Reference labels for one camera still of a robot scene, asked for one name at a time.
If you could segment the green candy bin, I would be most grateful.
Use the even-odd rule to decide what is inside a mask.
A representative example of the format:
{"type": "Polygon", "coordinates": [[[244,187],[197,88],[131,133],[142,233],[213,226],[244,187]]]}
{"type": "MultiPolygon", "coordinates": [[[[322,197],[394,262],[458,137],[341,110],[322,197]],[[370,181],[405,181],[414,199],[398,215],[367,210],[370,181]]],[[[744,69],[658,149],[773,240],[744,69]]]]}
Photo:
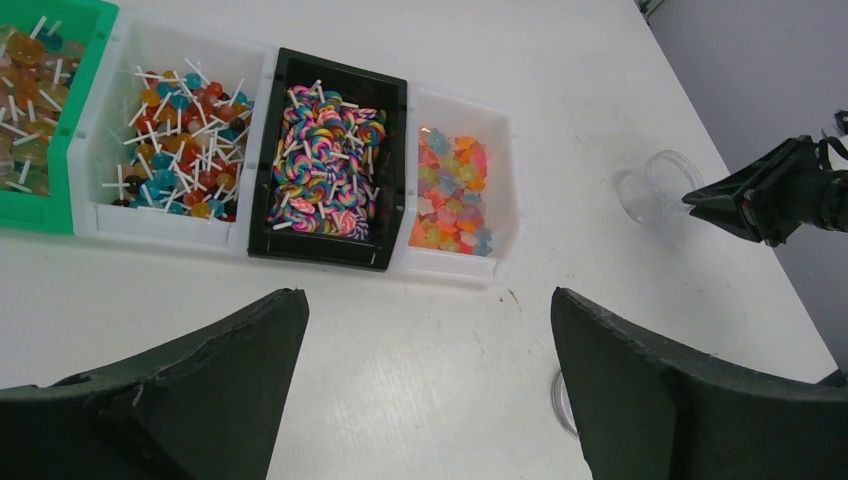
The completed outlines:
{"type": "Polygon", "coordinates": [[[1,225],[73,231],[67,153],[119,8],[1,4],[1,225]]]}

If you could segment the white lollipop bin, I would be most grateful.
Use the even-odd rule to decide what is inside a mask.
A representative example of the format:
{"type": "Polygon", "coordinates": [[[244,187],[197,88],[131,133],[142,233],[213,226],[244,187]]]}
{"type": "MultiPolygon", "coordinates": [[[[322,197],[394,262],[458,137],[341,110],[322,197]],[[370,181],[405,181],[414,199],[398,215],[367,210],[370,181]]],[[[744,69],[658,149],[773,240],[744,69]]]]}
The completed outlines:
{"type": "Polygon", "coordinates": [[[276,51],[122,10],[68,150],[81,238],[242,256],[276,51]]]}

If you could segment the white star candy bin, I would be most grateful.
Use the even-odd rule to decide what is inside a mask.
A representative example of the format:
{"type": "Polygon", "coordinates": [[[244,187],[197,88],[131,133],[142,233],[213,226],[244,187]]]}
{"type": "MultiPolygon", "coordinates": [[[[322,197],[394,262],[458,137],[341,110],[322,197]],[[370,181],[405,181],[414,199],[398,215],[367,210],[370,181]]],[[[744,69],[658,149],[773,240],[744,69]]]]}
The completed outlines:
{"type": "Polygon", "coordinates": [[[507,111],[410,84],[407,207],[390,274],[475,287],[505,280],[525,219],[517,141],[507,111]]]}

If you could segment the clear plastic jar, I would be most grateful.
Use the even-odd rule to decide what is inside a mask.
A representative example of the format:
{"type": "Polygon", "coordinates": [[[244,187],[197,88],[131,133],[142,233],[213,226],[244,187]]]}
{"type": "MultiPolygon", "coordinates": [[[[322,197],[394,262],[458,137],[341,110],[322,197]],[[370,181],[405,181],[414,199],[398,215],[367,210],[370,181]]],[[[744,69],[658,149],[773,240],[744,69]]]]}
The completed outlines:
{"type": "Polygon", "coordinates": [[[617,172],[613,181],[625,213],[645,226],[686,214],[692,206],[684,203],[683,197],[704,185],[696,166],[673,150],[660,151],[637,167],[617,172]]]}

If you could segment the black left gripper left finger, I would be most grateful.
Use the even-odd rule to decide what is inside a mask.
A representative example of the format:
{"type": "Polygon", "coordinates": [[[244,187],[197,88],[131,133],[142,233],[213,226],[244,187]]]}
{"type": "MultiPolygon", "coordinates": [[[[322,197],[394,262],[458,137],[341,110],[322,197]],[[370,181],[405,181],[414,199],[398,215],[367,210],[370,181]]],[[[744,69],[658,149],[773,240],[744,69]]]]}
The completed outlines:
{"type": "Polygon", "coordinates": [[[1,392],[5,479],[263,479],[309,320],[279,289],[57,383],[1,392]]]}

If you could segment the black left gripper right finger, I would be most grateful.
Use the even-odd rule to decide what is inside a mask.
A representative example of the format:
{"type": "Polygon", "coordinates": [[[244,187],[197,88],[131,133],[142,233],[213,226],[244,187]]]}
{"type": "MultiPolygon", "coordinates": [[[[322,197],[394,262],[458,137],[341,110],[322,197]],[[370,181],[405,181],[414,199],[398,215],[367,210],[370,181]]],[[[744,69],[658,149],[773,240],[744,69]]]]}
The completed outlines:
{"type": "Polygon", "coordinates": [[[558,288],[565,402],[596,479],[843,479],[847,389],[743,367],[558,288]]]}

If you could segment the clear jar lid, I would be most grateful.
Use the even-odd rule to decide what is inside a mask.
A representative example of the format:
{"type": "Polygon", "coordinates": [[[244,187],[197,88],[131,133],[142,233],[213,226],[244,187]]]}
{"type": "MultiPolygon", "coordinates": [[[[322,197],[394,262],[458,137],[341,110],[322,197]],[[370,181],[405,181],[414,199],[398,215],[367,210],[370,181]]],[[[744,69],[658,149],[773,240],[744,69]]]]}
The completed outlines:
{"type": "Polygon", "coordinates": [[[579,432],[571,407],[563,372],[558,370],[551,383],[551,403],[554,414],[562,428],[573,438],[579,438],[579,432]]]}

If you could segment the black swirl lollipop bin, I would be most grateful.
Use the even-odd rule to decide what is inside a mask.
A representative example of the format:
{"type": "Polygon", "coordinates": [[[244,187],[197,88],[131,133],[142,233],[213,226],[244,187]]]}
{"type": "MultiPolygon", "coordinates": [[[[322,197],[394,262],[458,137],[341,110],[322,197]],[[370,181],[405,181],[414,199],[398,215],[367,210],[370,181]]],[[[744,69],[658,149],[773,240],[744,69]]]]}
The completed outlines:
{"type": "Polygon", "coordinates": [[[248,255],[386,271],[411,203],[407,113],[407,81],[280,49],[248,255]]]}

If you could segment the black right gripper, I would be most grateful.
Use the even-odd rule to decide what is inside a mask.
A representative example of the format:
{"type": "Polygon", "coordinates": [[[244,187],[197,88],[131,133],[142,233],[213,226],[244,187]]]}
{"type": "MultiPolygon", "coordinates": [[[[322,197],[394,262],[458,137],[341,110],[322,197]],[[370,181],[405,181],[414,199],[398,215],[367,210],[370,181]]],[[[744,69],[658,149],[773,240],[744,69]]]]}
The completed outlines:
{"type": "Polygon", "coordinates": [[[847,231],[847,146],[833,136],[790,137],[723,180],[685,194],[689,215],[743,240],[785,244],[800,226],[847,231]],[[745,187],[745,214],[742,187],[745,187]]]}

